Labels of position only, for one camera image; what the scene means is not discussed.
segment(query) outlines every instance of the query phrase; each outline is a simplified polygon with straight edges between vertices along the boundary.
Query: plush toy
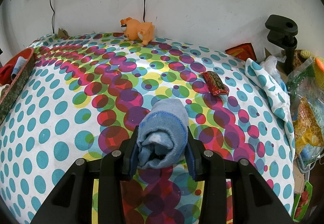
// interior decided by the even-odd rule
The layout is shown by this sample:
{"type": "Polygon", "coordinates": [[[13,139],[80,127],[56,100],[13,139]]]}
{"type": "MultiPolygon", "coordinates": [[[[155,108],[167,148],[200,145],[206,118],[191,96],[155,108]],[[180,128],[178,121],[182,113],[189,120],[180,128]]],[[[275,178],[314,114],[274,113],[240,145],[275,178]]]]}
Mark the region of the plush toy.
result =
{"type": "Polygon", "coordinates": [[[147,45],[151,40],[153,40],[154,28],[155,26],[152,22],[140,23],[136,19],[127,18],[122,19],[121,30],[124,32],[125,40],[142,40],[143,45],[147,45]]]}

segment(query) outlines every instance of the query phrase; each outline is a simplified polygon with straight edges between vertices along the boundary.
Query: bed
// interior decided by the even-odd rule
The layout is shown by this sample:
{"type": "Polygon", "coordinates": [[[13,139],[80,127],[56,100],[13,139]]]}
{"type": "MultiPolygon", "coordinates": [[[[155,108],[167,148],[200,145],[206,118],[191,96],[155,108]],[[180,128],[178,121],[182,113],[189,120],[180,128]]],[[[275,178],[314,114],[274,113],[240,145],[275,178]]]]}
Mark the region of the bed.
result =
{"type": "MultiPolygon", "coordinates": [[[[248,159],[290,213],[294,179],[284,123],[245,62],[214,48],[155,38],[147,46],[123,33],[35,40],[36,63],[0,126],[0,195],[15,218],[30,223],[70,165],[118,149],[154,103],[179,98],[196,139],[229,160],[248,159]],[[199,73],[215,71],[229,96],[210,94],[199,73]]],[[[126,223],[198,223],[203,182],[184,159],[138,170],[122,182],[126,223]]],[[[232,222],[231,189],[227,223],[232,222]]],[[[97,223],[98,181],[93,192],[97,223]]]]}

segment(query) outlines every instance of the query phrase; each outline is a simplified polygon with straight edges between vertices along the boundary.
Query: red snack wrapper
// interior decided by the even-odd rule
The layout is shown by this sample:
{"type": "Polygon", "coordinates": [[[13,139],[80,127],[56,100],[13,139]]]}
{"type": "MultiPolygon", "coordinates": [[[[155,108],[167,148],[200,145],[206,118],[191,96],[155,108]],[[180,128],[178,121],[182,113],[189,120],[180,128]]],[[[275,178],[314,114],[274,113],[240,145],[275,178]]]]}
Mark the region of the red snack wrapper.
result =
{"type": "Polygon", "coordinates": [[[220,77],[217,75],[216,72],[205,71],[205,72],[201,72],[200,74],[204,77],[207,87],[212,95],[228,96],[229,89],[227,86],[223,84],[222,80],[220,79],[220,77]]]}

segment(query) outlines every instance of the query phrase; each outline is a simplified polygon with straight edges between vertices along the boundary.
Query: blue polka dot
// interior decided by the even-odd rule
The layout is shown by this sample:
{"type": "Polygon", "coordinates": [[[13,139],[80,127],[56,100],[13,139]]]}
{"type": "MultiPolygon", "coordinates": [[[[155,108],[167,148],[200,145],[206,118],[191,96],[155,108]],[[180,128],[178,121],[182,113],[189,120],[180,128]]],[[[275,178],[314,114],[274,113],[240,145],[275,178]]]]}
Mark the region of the blue polka dot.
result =
{"type": "Polygon", "coordinates": [[[22,209],[24,209],[26,207],[25,201],[21,194],[18,194],[17,201],[18,201],[19,207],[21,207],[22,209]]]}
{"type": "Polygon", "coordinates": [[[28,182],[24,178],[20,181],[20,188],[25,195],[28,195],[29,185],[28,185],[28,182]]]}
{"type": "Polygon", "coordinates": [[[262,175],[264,173],[264,161],[259,158],[256,162],[255,165],[257,166],[258,172],[262,175]]]}
{"type": "Polygon", "coordinates": [[[41,207],[41,202],[39,201],[38,198],[36,198],[35,196],[33,196],[31,198],[31,205],[33,206],[34,210],[37,211],[41,207]]]}
{"type": "Polygon", "coordinates": [[[1,183],[3,184],[4,183],[4,176],[3,176],[2,171],[0,171],[0,180],[1,180],[1,183]]]}
{"type": "Polygon", "coordinates": [[[12,178],[9,179],[9,186],[12,192],[16,192],[16,185],[12,178]]]}
{"type": "Polygon", "coordinates": [[[46,77],[45,81],[49,82],[51,79],[53,79],[54,73],[51,73],[49,76],[46,77]]]}
{"type": "Polygon", "coordinates": [[[241,90],[238,90],[236,92],[236,95],[238,96],[238,98],[243,101],[243,102],[246,102],[247,101],[247,96],[244,92],[242,92],[241,90]]]}
{"type": "Polygon", "coordinates": [[[48,165],[48,155],[45,151],[39,151],[36,156],[36,162],[40,169],[45,169],[48,165]]]}
{"type": "Polygon", "coordinates": [[[39,122],[41,124],[45,124],[48,121],[48,119],[50,118],[50,116],[51,116],[51,112],[49,110],[43,111],[39,117],[39,122]]]}
{"type": "Polygon", "coordinates": [[[21,96],[22,99],[25,99],[26,96],[28,95],[28,90],[25,90],[21,96]]]}
{"type": "Polygon", "coordinates": [[[8,142],[8,136],[4,136],[4,138],[3,138],[3,147],[7,146],[7,142],[8,142]]]}
{"type": "Polygon", "coordinates": [[[51,84],[50,84],[50,88],[54,89],[56,86],[58,86],[60,83],[59,79],[54,80],[51,84]]]}
{"type": "Polygon", "coordinates": [[[1,188],[1,194],[2,194],[2,198],[3,198],[3,200],[7,200],[3,188],[1,188]]]}
{"type": "Polygon", "coordinates": [[[91,116],[90,110],[84,108],[84,109],[79,110],[76,113],[76,115],[74,117],[74,121],[76,124],[83,124],[90,118],[90,116],[91,116]]]}
{"type": "Polygon", "coordinates": [[[29,158],[25,158],[23,162],[23,168],[27,175],[29,175],[33,169],[33,165],[31,164],[31,161],[29,158]]]}
{"type": "Polygon", "coordinates": [[[251,68],[251,66],[247,67],[247,73],[252,77],[256,76],[256,74],[255,74],[254,70],[251,68]]]}
{"type": "Polygon", "coordinates": [[[282,177],[288,179],[290,177],[290,168],[288,165],[285,165],[282,169],[282,177]]]}
{"type": "Polygon", "coordinates": [[[274,114],[276,116],[278,116],[280,119],[284,119],[285,118],[285,112],[282,108],[278,108],[274,111],[274,114]]]}
{"type": "Polygon", "coordinates": [[[271,177],[276,177],[278,175],[278,172],[279,172],[279,168],[278,168],[278,164],[276,163],[276,161],[273,161],[271,164],[270,164],[270,175],[271,177]]]}
{"type": "Polygon", "coordinates": [[[15,209],[17,215],[18,215],[18,216],[21,216],[21,215],[20,215],[20,209],[19,209],[19,207],[17,206],[17,204],[14,203],[13,206],[14,206],[14,209],[15,209]]]}
{"type": "Polygon", "coordinates": [[[64,161],[69,156],[69,147],[65,142],[57,142],[54,146],[54,157],[58,161],[64,161]]]}
{"type": "Polygon", "coordinates": [[[261,99],[258,96],[254,96],[254,102],[257,106],[260,106],[260,107],[263,106],[263,102],[261,101],[261,99]]]}
{"type": "Polygon", "coordinates": [[[273,185],[273,192],[277,195],[277,196],[279,196],[279,194],[280,194],[280,184],[279,183],[275,183],[274,185],[273,185]]]}
{"type": "Polygon", "coordinates": [[[48,74],[48,69],[43,70],[43,72],[40,74],[41,77],[44,77],[48,74]]]}
{"type": "Polygon", "coordinates": [[[29,87],[32,86],[34,82],[35,82],[35,79],[32,79],[32,80],[29,82],[28,86],[29,86],[29,87]]]}
{"type": "Polygon", "coordinates": [[[15,131],[12,131],[9,136],[9,142],[12,143],[15,140],[15,131]]]}
{"type": "Polygon", "coordinates": [[[35,139],[33,137],[29,137],[26,141],[26,151],[29,152],[33,149],[35,145],[35,139]]]}
{"type": "Polygon", "coordinates": [[[59,88],[53,93],[53,99],[57,100],[57,99],[61,98],[63,94],[64,94],[64,89],[59,88]]]}
{"type": "Polygon", "coordinates": [[[48,103],[48,100],[48,96],[44,96],[43,98],[41,98],[38,104],[39,108],[43,108],[48,103]]]}
{"type": "Polygon", "coordinates": [[[218,75],[223,75],[225,73],[224,70],[220,67],[214,67],[213,71],[216,72],[218,75]]]}
{"type": "Polygon", "coordinates": [[[235,87],[236,86],[236,81],[232,78],[229,78],[229,77],[226,77],[225,78],[225,83],[228,85],[228,86],[232,86],[232,87],[235,87]]]}
{"type": "Polygon", "coordinates": [[[67,102],[66,101],[62,101],[59,102],[56,106],[55,106],[55,113],[57,115],[61,115],[62,113],[64,113],[67,109],[67,102]]]}
{"type": "Polygon", "coordinates": [[[272,128],[271,134],[275,140],[280,140],[280,133],[276,127],[272,128]]]}
{"type": "Polygon", "coordinates": [[[10,122],[9,122],[9,129],[11,129],[14,126],[15,123],[15,119],[11,118],[10,122]]]}
{"type": "Polygon", "coordinates": [[[259,64],[255,63],[254,61],[252,61],[252,68],[255,69],[255,70],[261,70],[262,69],[262,67],[259,64]]]}
{"type": "Polygon", "coordinates": [[[25,126],[22,124],[19,126],[18,131],[17,131],[17,137],[21,138],[25,132],[25,126]]]}
{"type": "Polygon", "coordinates": [[[242,75],[241,74],[239,74],[238,72],[233,72],[233,76],[236,78],[236,79],[238,79],[239,81],[241,81],[243,78],[242,78],[242,75]]]}
{"type": "Polygon", "coordinates": [[[261,135],[265,136],[267,134],[267,127],[265,126],[264,122],[258,123],[258,129],[261,135]]]}
{"type": "Polygon", "coordinates": [[[62,135],[67,131],[69,126],[70,126],[70,123],[68,120],[66,120],[66,119],[59,120],[57,122],[57,124],[55,125],[55,133],[58,135],[62,135]]]}
{"type": "Polygon", "coordinates": [[[64,171],[62,169],[55,169],[52,173],[53,185],[56,185],[63,175],[64,175],[64,171]]]}
{"type": "Polygon", "coordinates": [[[21,122],[22,118],[24,118],[24,111],[21,111],[17,117],[17,122],[21,122]]]}
{"type": "Polygon", "coordinates": [[[254,106],[252,106],[252,105],[249,105],[248,107],[247,107],[247,111],[248,111],[248,114],[251,116],[251,117],[253,117],[253,118],[256,118],[258,115],[257,115],[257,113],[258,113],[258,110],[254,107],[254,106]]]}
{"type": "Polygon", "coordinates": [[[258,76],[258,80],[262,87],[264,87],[267,84],[267,79],[262,74],[258,76]]]}
{"type": "Polygon", "coordinates": [[[33,90],[37,90],[38,87],[40,86],[40,84],[41,84],[40,81],[35,82],[34,85],[33,85],[33,90]]]}
{"type": "Polygon", "coordinates": [[[8,175],[9,175],[9,166],[7,164],[4,164],[3,171],[4,171],[5,176],[8,177],[8,175]]]}
{"type": "Polygon", "coordinates": [[[276,89],[276,86],[272,86],[271,88],[269,88],[269,91],[274,91],[276,89]]]}
{"type": "Polygon", "coordinates": [[[32,104],[31,106],[28,107],[27,109],[27,115],[31,115],[35,111],[36,105],[32,104]]]}
{"type": "Polygon", "coordinates": [[[273,155],[273,147],[272,147],[272,143],[270,141],[266,141],[265,142],[264,149],[265,149],[265,153],[268,156],[272,156],[273,155]]]}
{"type": "Polygon", "coordinates": [[[285,103],[285,100],[281,97],[280,93],[278,93],[278,98],[282,103],[285,103]]]}
{"type": "Polygon", "coordinates": [[[15,107],[15,113],[19,112],[20,108],[21,108],[21,103],[18,103],[15,107]]]}
{"type": "Polygon", "coordinates": [[[7,198],[8,198],[9,200],[11,200],[11,193],[10,193],[8,187],[5,188],[5,192],[6,192],[6,194],[7,194],[7,198]]]}
{"type": "Polygon", "coordinates": [[[36,96],[37,96],[37,97],[40,97],[44,92],[45,92],[45,87],[42,86],[42,87],[38,90],[36,96]]]}
{"type": "Polygon", "coordinates": [[[290,204],[287,203],[287,204],[284,205],[284,207],[285,207],[286,211],[289,213],[289,210],[290,210],[290,204]]]}
{"type": "Polygon", "coordinates": [[[50,138],[50,136],[51,136],[51,132],[47,128],[41,130],[38,136],[39,143],[40,144],[45,143],[50,138]]]}
{"type": "Polygon", "coordinates": [[[30,101],[33,99],[33,96],[32,95],[29,95],[25,101],[25,105],[29,104],[30,101]]]}
{"type": "Polygon", "coordinates": [[[29,218],[30,220],[32,220],[33,217],[34,217],[34,213],[32,213],[32,212],[30,212],[30,211],[27,213],[27,215],[28,215],[28,218],[29,218]]]}
{"type": "Polygon", "coordinates": [[[286,159],[286,150],[283,146],[279,146],[278,153],[281,159],[286,159]]]}
{"type": "Polygon", "coordinates": [[[269,105],[270,105],[270,109],[271,109],[273,106],[273,100],[271,97],[268,97],[268,101],[269,101],[269,105]]]}
{"type": "Polygon", "coordinates": [[[12,166],[12,171],[15,177],[19,177],[19,165],[17,163],[12,166]]]}
{"type": "Polygon", "coordinates": [[[36,176],[34,179],[34,186],[38,193],[44,194],[46,191],[46,183],[42,176],[36,176]]]}
{"type": "Polygon", "coordinates": [[[272,123],[272,116],[268,111],[263,112],[263,116],[268,123],[272,123]]]}
{"type": "Polygon", "coordinates": [[[286,185],[286,187],[283,189],[283,193],[282,193],[283,198],[284,199],[289,198],[291,195],[291,191],[292,191],[291,184],[286,185]]]}
{"type": "Polygon", "coordinates": [[[291,124],[290,121],[287,122],[287,128],[288,128],[288,132],[289,133],[293,133],[294,132],[294,127],[293,127],[293,125],[291,124]]]}
{"type": "Polygon", "coordinates": [[[233,65],[233,66],[237,66],[238,64],[236,63],[236,61],[232,60],[232,59],[229,59],[228,60],[229,64],[230,65],[233,65]]]}
{"type": "Polygon", "coordinates": [[[31,132],[32,130],[34,130],[35,125],[36,125],[36,119],[35,119],[35,118],[31,118],[31,119],[28,121],[28,124],[27,124],[27,130],[28,130],[29,132],[31,132]]]}
{"type": "Polygon", "coordinates": [[[225,62],[222,63],[222,67],[223,67],[224,69],[227,69],[227,70],[232,69],[232,67],[231,67],[228,63],[225,63],[225,62]]]}
{"type": "Polygon", "coordinates": [[[220,57],[218,57],[217,55],[214,55],[214,54],[210,55],[210,57],[211,57],[212,59],[214,59],[214,60],[221,60],[220,57]]]}
{"type": "Polygon", "coordinates": [[[8,149],[8,160],[9,160],[9,162],[11,162],[11,160],[12,160],[12,149],[11,148],[8,149]]]}

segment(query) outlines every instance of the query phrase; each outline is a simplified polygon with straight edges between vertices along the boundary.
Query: black clamp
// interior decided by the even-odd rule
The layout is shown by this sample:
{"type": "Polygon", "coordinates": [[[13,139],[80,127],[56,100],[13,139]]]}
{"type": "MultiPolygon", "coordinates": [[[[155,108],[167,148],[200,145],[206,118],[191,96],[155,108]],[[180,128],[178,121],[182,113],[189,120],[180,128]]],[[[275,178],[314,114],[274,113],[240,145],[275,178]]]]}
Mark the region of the black clamp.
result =
{"type": "Polygon", "coordinates": [[[290,74],[293,71],[294,52],[297,48],[295,36],[298,34],[298,26],[296,22],[283,16],[270,15],[265,27],[270,29],[267,36],[268,41],[285,50],[287,56],[285,72],[290,74]]]}
{"type": "MultiPolygon", "coordinates": [[[[77,159],[60,179],[31,224],[91,224],[93,181],[99,179],[98,223],[125,224],[120,181],[130,181],[138,163],[138,126],[130,139],[102,159],[77,159]]],[[[246,159],[233,162],[206,150],[188,129],[189,174],[205,181],[200,224],[226,224],[226,179],[232,181],[234,224],[293,223],[286,209],[246,159]]]]}

